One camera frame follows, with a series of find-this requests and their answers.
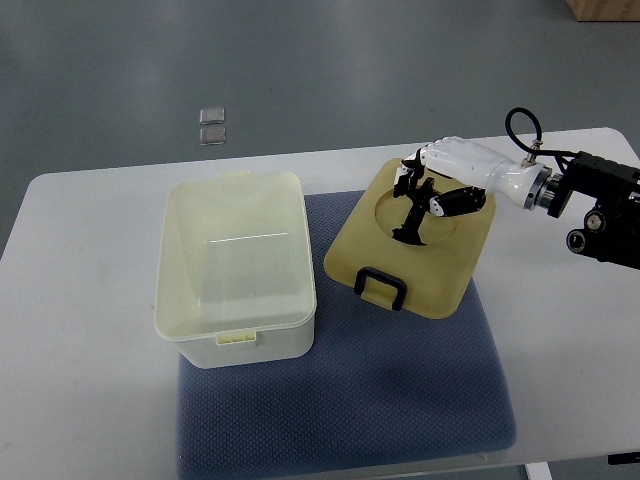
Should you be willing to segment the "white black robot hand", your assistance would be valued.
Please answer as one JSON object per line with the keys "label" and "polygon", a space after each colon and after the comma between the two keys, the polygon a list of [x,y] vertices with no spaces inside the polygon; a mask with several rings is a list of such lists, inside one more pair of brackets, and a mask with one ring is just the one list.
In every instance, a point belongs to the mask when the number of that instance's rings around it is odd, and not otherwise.
{"label": "white black robot hand", "polygon": [[543,164],[511,158],[459,137],[445,137],[419,148],[396,169],[393,197],[409,196],[417,187],[416,169],[426,167],[470,186],[429,199],[429,213],[455,217],[480,211],[486,194],[501,193],[514,205],[532,210],[543,185]]}

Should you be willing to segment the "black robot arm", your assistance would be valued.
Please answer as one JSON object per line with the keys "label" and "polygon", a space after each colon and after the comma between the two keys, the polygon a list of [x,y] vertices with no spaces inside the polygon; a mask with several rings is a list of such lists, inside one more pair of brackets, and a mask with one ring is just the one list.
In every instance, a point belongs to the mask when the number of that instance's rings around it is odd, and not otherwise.
{"label": "black robot arm", "polygon": [[578,255],[629,268],[639,266],[639,171],[586,152],[552,152],[559,170],[537,162],[531,149],[516,162],[459,137],[446,137],[418,149],[396,170],[394,197],[412,205],[394,239],[409,245],[422,240],[418,229],[426,215],[455,217],[480,211],[488,195],[499,193],[523,210],[563,213],[573,193],[593,199],[583,225],[566,237]]}

